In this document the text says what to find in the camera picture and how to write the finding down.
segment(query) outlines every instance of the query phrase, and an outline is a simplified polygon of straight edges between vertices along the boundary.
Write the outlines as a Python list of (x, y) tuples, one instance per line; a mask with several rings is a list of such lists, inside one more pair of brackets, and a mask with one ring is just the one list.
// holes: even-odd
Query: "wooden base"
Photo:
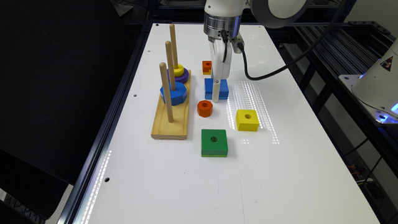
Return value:
[(188, 72), (189, 79), (184, 83), (188, 96), (184, 103), (172, 107), (174, 122), (170, 123), (168, 121), (166, 105), (162, 97), (159, 96), (154, 125), (150, 134), (153, 139), (185, 140), (187, 138), (191, 70)]

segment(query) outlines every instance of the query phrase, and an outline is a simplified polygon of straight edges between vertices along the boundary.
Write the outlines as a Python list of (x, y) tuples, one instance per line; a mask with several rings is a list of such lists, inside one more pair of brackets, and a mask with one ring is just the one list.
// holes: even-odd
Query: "white robot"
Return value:
[(364, 75), (339, 79), (379, 124), (398, 124), (398, 42)]
[(204, 32), (210, 41), (214, 102), (218, 101), (221, 79), (229, 76), (232, 48), (235, 53), (241, 53), (238, 43), (243, 43), (239, 35), (243, 9), (251, 8), (254, 17), (265, 27), (280, 28), (298, 19), (310, 2), (311, 0), (207, 0)]

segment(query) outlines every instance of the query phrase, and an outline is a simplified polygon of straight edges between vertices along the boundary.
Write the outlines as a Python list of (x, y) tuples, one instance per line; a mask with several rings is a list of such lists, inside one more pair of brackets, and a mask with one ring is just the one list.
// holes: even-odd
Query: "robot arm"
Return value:
[(213, 101), (218, 101), (221, 79), (229, 77), (232, 47), (240, 50), (237, 42), (242, 12), (251, 8), (254, 17), (264, 26), (279, 28), (298, 19), (311, 0), (207, 0), (205, 6), (204, 32), (210, 41)]

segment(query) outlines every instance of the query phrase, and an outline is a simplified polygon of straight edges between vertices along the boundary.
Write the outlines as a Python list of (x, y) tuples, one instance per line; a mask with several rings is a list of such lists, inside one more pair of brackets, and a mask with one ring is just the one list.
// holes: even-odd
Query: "square block with hole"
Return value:
[(238, 131), (257, 131), (260, 125), (255, 110), (238, 110), (236, 113)]
[(201, 131), (201, 156), (226, 157), (228, 143), (225, 130), (202, 129)]

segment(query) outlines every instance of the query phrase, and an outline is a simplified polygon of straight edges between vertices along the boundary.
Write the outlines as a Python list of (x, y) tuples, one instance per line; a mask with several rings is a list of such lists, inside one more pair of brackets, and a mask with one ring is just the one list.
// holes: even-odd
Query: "green block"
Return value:
[(226, 157), (226, 155), (201, 155), (202, 157)]
[(202, 157), (219, 157), (228, 154), (228, 143), (225, 130), (202, 129), (201, 131)]

